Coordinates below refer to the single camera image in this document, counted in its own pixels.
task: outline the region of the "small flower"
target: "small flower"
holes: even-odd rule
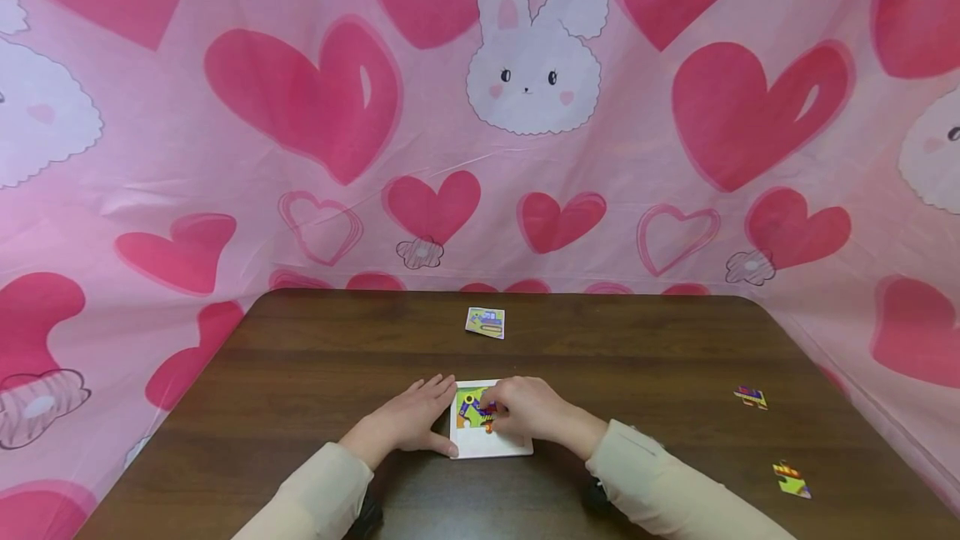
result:
[[[727,259],[727,282],[745,281],[753,286],[763,286],[767,280],[774,279],[777,269],[770,262],[770,253],[753,250],[749,253],[735,253]]]
[[[435,268],[443,256],[443,246],[429,236],[418,237],[414,242],[400,242],[397,255],[403,258],[403,264],[408,269]]]

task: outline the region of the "left hand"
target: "left hand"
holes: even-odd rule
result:
[[[437,375],[430,381],[413,382],[403,394],[368,414],[354,426],[340,445],[365,462],[371,470],[394,450],[434,451],[455,458],[459,451],[449,438],[430,431],[449,408],[457,393],[453,375]]]

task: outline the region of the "right hand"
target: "right hand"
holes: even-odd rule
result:
[[[507,377],[489,388],[480,408],[497,403],[493,431],[548,440],[589,459],[607,432],[607,424],[564,401],[539,377]]]

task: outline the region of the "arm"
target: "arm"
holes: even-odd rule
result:
[[[587,462],[607,497],[668,540],[795,540],[766,515],[619,421],[610,425],[536,377],[511,377],[480,402],[497,403],[493,430],[557,442]]]
[[[457,391],[453,376],[419,380],[363,418],[340,442],[310,457],[233,540],[340,540],[360,514],[373,471],[393,450],[456,457],[449,439],[430,432]]]

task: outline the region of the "cartoon illustration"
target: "cartoon illustration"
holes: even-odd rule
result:
[[[600,62],[581,38],[600,35],[607,0],[477,0],[482,45],[467,74],[477,116],[514,134],[559,134],[587,122],[600,94]]]
[[[0,40],[0,129],[0,188],[15,188],[92,147],[103,122],[63,65]]]
[[[485,387],[457,388],[455,403],[460,405],[457,412],[458,430],[485,428],[487,433],[493,432],[493,414],[497,412],[497,406],[491,402],[490,407],[480,408],[480,397],[485,390]]]
[[[27,12],[20,0],[0,0],[0,33],[15,34],[27,29]]]
[[[960,214],[960,92],[927,107],[901,147],[899,172],[931,207]]]

